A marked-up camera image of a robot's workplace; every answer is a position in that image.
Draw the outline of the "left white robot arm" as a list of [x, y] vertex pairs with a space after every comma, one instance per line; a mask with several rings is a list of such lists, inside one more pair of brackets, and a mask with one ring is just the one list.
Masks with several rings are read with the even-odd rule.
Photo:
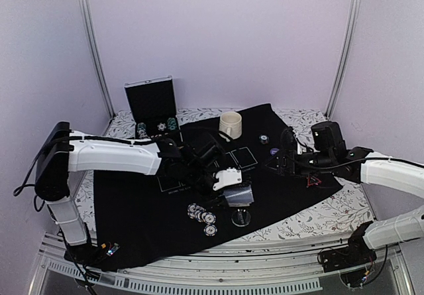
[[61, 121], [56, 124], [34, 157], [28, 170], [35, 173], [33, 183], [26, 175], [13, 190], [18, 196], [25, 188], [34, 188], [60, 228], [66, 247], [66, 258], [81, 265], [96, 265], [117, 250], [115, 243], [93, 245], [89, 229], [80, 217], [68, 186], [71, 172], [102, 170], [135, 172], [145, 176], [174, 178], [202, 194], [214, 196], [229, 186], [242, 182], [236, 168], [212, 169], [216, 160], [225, 155], [223, 147], [205, 129], [196, 145], [176, 142], [171, 131], [146, 139], [119, 139], [88, 135], [70, 128]]

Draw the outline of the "black poker table mat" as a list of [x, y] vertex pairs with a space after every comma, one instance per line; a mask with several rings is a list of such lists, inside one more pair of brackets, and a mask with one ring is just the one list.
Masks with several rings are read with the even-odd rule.
[[[321, 184], [307, 187], [306, 180], [283, 177], [264, 169], [270, 149], [278, 147], [286, 124], [270, 104], [241, 111], [242, 136], [233, 143], [219, 137], [227, 152], [220, 166], [242, 167], [252, 182], [254, 203], [249, 207], [250, 224], [233, 225], [231, 209], [216, 209], [217, 234], [204, 234], [204, 224], [187, 215], [189, 204], [203, 205], [202, 196], [169, 178], [131, 172], [95, 171], [93, 201], [99, 243], [118, 243], [119, 250], [101, 263], [103, 270], [144, 266], [158, 259], [188, 255], [284, 220], [337, 193], [341, 185], [330, 174]], [[269, 137], [261, 144], [260, 135]]]

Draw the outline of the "left aluminium frame post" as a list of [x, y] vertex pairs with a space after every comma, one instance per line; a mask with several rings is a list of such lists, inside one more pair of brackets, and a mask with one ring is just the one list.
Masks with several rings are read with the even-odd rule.
[[99, 84], [99, 89], [101, 93], [102, 100], [105, 105], [106, 112], [110, 119], [114, 118], [116, 115], [115, 109], [113, 107], [113, 102], [111, 99], [111, 95], [109, 93], [109, 88], [107, 87], [107, 83], [105, 80], [105, 74], [103, 71], [101, 57], [95, 37], [95, 29], [93, 26], [93, 19], [91, 15], [91, 9], [89, 0], [78, 0], [79, 6], [82, 14], [83, 25], [87, 37], [87, 42], [89, 46], [89, 51], [91, 55], [91, 59], [93, 62], [93, 67], [95, 70], [95, 74], [97, 77], [97, 82]]

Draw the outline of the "cream ceramic mug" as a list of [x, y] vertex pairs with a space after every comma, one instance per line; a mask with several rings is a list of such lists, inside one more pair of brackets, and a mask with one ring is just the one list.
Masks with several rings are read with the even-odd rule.
[[232, 139], [239, 139], [242, 136], [242, 116], [235, 111], [223, 113], [219, 118], [219, 135], [227, 142], [230, 136]]

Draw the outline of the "small green circuit board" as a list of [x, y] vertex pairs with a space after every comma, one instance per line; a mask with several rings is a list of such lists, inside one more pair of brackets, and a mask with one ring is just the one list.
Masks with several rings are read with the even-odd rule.
[[108, 257], [113, 256], [119, 248], [120, 245], [118, 243], [106, 242], [100, 245], [101, 252]]

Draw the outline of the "aluminium frame post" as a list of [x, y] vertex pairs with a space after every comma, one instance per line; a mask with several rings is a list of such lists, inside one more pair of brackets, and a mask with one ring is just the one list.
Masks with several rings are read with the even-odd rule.
[[89, 0], [78, 0], [79, 6], [82, 14], [83, 25], [87, 37], [87, 42], [89, 46], [89, 51], [91, 55], [91, 59], [93, 62], [93, 67], [95, 70], [95, 74], [97, 77], [97, 82], [99, 84], [99, 89], [101, 93], [102, 100], [105, 105], [106, 112], [110, 119], [114, 118], [116, 115], [115, 109], [113, 107], [113, 102], [111, 99], [111, 95], [109, 93], [109, 88], [107, 87], [107, 83], [105, 80], [105, 74], [103, 71], [101, 57], [95, 37], [95, 29], [93, 26], [93, 19], [91, 15], [91, 9]]
[[330, 119], [337, 106], [337, 100], [339, 98], [340, 92], [342, 90], [343, 80], [348, 64], [348, 57], [350, 55], [350, 49], [352, 46], [352, 42], [354, 39], [354, 31], [356, 28], [358, 15], [360, 12], [360, 4], [361, 0], [350, 0], [350, 7], [348, 10], [348, 18], [346, 24], [346, 30], [344, 34], [341, 55], [339, 58], [339, 63], [337, 66], [337, 71], [335, 74], [335, 79], [333, 82], [333, 86], [330, 92], [329, 100], [327, 102], [325, 116]]

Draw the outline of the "blue patterned card deck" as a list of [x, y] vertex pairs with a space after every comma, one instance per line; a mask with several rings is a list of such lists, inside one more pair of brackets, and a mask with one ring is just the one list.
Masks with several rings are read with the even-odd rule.
[[227, 188], [223, 190], [223, 195], [229, 207], [246, 207], [254, 202], [250, 184]]

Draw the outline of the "right aluminium frame post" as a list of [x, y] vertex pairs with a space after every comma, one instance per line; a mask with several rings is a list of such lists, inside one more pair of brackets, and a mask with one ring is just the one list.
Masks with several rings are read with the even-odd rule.
[[343, 80], [348, 64], [348, 57], [350, 55], [350, 49], [352, 46], [352, 42], [354, 39], [354, 31], [356, 28], [358, 15], [360, 12], [360, 4], [361, 0], [350, 0], [350, 7], [348, 10], [348, 18], [346, 24], [346, 30], [344, 34], [341, 55], [339, 58], [339, 63], [337, 66], [337, 71], [335, 74], [335, 79], [333, 82], [333, 86], [330, 92], [329, 100], [327, 102], [325, 116], [330, 119], [337, 106], [337, 100], [339, 98], [340, 92], [342, 90]]

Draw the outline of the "teal chip stack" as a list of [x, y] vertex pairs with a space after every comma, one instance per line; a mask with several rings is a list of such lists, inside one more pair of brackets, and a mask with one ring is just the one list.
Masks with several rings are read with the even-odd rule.
[[269, 143], [269, 137], [267, 135], [260, 135], [259, 140], [260, 140], [260, 143], [263, 145]]

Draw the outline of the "red triangle black token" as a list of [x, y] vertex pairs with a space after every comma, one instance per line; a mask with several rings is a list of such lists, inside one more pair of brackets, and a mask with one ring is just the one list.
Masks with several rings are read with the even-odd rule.
[[307, 187], [312, 187], [312, 186], [318, 186], [321, 184], [321, 180], [318, 179], [316, 176], [313, 175], [309, 175], [307, 177]]

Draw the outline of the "blue white chip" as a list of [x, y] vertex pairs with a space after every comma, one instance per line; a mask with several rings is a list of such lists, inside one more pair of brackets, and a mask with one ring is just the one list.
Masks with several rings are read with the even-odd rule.
[[203, 232], [208, 237], [215, 236], [217, 234], [217, 227], [213, 224], [206, 225]]
[[202, 222], [209, 224], [209, 225], [214, 224], [216, 222], [216, 216], [211, 212], [203, 212], [200, 215], [200, 218], [201, 218]]

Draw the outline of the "poker chip stack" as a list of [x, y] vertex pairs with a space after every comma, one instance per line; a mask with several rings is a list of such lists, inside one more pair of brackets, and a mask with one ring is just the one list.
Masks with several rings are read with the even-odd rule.
[[177, 124], [176, 119], [174, 117], [168, 118], [168, 120], [167, 120], [167, 129], [169, 131], [174, 131], [177, 128], [178, 128], [178, 124]]
[[190, 219], [196, 219], [198, 222], [203, 222], [202, 214], [206, 212], [206, 209], [197, 205], [189, 204], [187, 207], [187, 215]]

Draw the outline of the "white poker chip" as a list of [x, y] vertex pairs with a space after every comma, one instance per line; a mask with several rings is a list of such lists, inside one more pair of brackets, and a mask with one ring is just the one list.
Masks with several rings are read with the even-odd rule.
[[165, 123], [159, 123], [157, 126], [159, 131], [164, 131], [166, 129], [166, 124]]

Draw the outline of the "aluminium poker chip case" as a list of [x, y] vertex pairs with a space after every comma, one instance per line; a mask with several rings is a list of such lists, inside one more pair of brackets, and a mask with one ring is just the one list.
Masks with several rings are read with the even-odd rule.
[[[171, 76], [126, 83], [124, 89], [135, 122], [136, 139], [167, 135], [177, 143], [182, 141], [181, 134], [177, 132], [180, 126]], [[174, 131], [167, 129], [167, 120], [170, 117], [174, 117], [178, 124]], [[164, 131], [158, 130], [159, 123], [166, 124]]]

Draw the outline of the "purple small blind button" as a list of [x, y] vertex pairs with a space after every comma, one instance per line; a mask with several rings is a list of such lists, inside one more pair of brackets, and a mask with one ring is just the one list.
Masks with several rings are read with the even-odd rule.
[[270, 149], [270, 155], [274, 156], [279, 151], [279, 148], [271, 148]]

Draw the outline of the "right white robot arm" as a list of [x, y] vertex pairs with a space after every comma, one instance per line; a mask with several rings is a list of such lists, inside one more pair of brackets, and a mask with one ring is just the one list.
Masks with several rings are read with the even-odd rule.
[[[324, 121], [312, 126], [314, 147], [303, 146], [291, 127], [282, 131], [280, 147], [264, 163], [280, 176], [305, 178], [307, 186], [317, 186], [324, 174], [332, 174], [357, 184], [374, 184], [423, 197], [423, 165], [392, 158], [370, 148], [348, 149], [339, 124]], [[318, 261], [325, 272], [350, 268], [376, 260], [375, 250], [393, 243], [423, 237], [423, 208], [383, 221], [361, 224], [348, 238], [346, 247], [323, 251]]]

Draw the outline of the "front aluminium rail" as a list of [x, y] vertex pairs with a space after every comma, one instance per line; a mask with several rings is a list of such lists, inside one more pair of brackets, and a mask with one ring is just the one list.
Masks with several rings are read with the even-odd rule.
[[347, 234], [287, 241], [232, 241], [188, 256], [165, 258], [84, 278], [64, 259], [61, 237], [46, 234], [30, 294], [413, 294], [397, 245], [374, 263], [325, 272], [318, 257], [345, 247]]

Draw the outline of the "clear black dealer button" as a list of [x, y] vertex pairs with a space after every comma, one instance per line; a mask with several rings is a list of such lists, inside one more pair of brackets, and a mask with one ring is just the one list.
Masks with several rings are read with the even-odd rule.
[[237, 209], [232, 213], [231, 221], [237, 227], [246, 227], [250, 224], [251, 215], [246, 209]]

